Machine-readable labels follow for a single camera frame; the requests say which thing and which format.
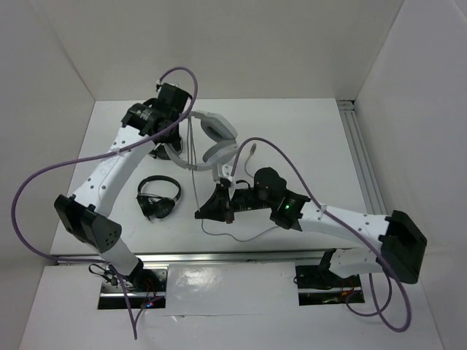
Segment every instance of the white table surface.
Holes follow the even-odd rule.
[[[169,268],[166,308],[145,311],[138,341],[133,340],[127,310],[97,310],[101,279],[87,266],[46,267],[20,349],[442,350],[420,283],[406,286],[413,313],[410,328],[394,333],[377,317],[361,318],[343,304],[299,306],[288,263],[213,266],[215,276],[200,273],[202,267],[196,265],[182,275]],[[191,288],[187,276],[193,280]],[[383,303],[386,278],[374,280]],[[366,276],[362,282],[367,303],[354,307],[372,312]],[[189,300],[181,299],[180,290],[184,296],[190,292]],[[398,290],[385,316],[397,326],[404,322]]]
[[[106,152],[111,145],[120,120],[126,110],[140,101],[97,101],[82,144],[80,157]],[[279,146],[296,164],[315,195],[323,203],[355,211],[366,211],[360,185],[352,162],[349,146],[335,100],[318,99],[241,99],[200,100],[195,109],[221,113],[239,133],[239,143],[251,136],[261,136]],[[180,126],[185,140],[187,123]],[[198,156],[213,145],[204,135],[198,120],[194,120]],[[249,179],[243,171],[243,162],[249,147],[242,154],[236,179]],[[69,194],[78,188],[92,172],[96,162],[79,164],[74,172]],[[287,187],[305,193],[287,163],[271,147],[258,144],[249,169],[255,172],[264,166],[275,168],[287,180]],[[147,221],[136,202],[138,183],[151,175],[174,177],[183,188],[182,199],[174,212],[165,219]],[[210,172],[196,174],[201,203],[215,188]],[[159,182],[145,187],[150,193],[173,196],[170,184]],[[238,243],[230,237],[212,237],[204,234],[200,221],[194,219],[196,203],[189,171],[172,162],[146,157],[135,170],[118,196],[110,219],[120,223],[122,238],[135,253],[169,252],[235,252],[297,249],[327,249],[352,247],[353,243],[320,233],[301,233],[276,229],[249,243]],[[236,214],[231,225],[209,222],[205,228],[214,233],[228,232],[238,238],[249,238],[274,225],[270,211],[251,211]],[[93,254],[58,225],[51,249],[52,254]]]

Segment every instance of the black headphones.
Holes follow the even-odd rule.
[[[152,181],[166,181],[174,184],[178,188],[178,193],[175,195],[174,198],[167,198],[161,197],[159,195],[151,195],[148,193],[141,193],[143,186],[145,186],[148,182]],[[162,175],[155,175],[149,176],[143,181],[141,181],[138,185],[138,195],[136,199],[138,200],[139,207],[143,212],[143,215],[146,216],[148,220],[150,220],[151,216],[155,216],[158,219],[163,219],[174,210],[175,204],[180,199],[182,195],[182,187],[178,183],[177,180],[172,179],[168,176]]]

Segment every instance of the white wall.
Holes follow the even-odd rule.
[[[406,0],[356,103],[387,207],[428,237],[422,282],[447,350],[467,341],[466,13]]]
[[[10,350],[19,347],[46,263],[16,238],[12,197],[32,172],[77,156],[94,100],[27,1],[0,1],[0,47],[0,339]],[[72,171],[43,176],[20,200],[20,227],[44,252],[58,222],[53,201]]]
[[[34,1],[97,100],[146,98],[179,64],[200,98],[355,99],[402,3]]]

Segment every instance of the thin gray wire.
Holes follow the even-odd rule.
[[[247,169],[248,162],[250,161],[250,159],[251,159],[252,156],[253,156],[252,153],[250,153],[250,154],[248,155],[247,160],[245,161],[244,170],[245,170],[246,175],[248,175],[249,177],[251,177],[252,179],[254,179],[255,177],[254,177],[252,174],[250,174],[250,173],[248,172],[248,169]]]
[[[193,124],[191,122],[191,117],[188,117],[187,152],[188,152],[188,163],[190,165],[192,165],[192,166],[196,165],[198,162],[197,162],[197,159],[196,159],[196,147],[195,147],[195,141],[194,141],[194,137],[193,137]],[[199,210],[200,206],[199,206],[199,199],[198,199],[198,191],[196,190],[195,171],[194,171],[193,167],[191,168],[191,180],[192,180],[192,183],[193,183],[193,192],[195,194],[196,206],[197,206],[197,208]],[[204,228],[204,220],[201,219],[201,229],[207,235],[209,235],[209,236],[229,236],[229,237],[232,237],[235,241],[237,241],[239,243],[251,242],[251,241],[261,237],[262,235],[265,235],[268,232],[271,232],[272,230],[274,230],[275,228],[278,228],[278,227],[279,226],[270,227],[267,230],[264,230],[263,232],[257,234],[256,236],[253,236],[252,238],[239,239],[239,238],[235,237],[234,235],[232,235],[231,233],[211,233],[211,232],[206,231],[206,229]]]

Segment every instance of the headphone earcup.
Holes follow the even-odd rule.
[[[216,164],[225,164],[234,157],[238,149],[238,145],[235,140],[232,141],[221,141],[203,154],[203,161],[215,166]]]
[[[158,219],[163,219],[174,210],[175,202],[170,198],[162,198],[155,203],[153,208],[153,214]]]
[[[136,199],[138,200],[139,208],[141,208],[143,215],[149,219],[153,214],[153,205],[151,204],[150,200],[143,195],[138,195]]]
[[[222,115],[201,111],[193,114],[201,120],[201,128],[211,140],[222,142],[236,139],[237,132],[235,128]]]

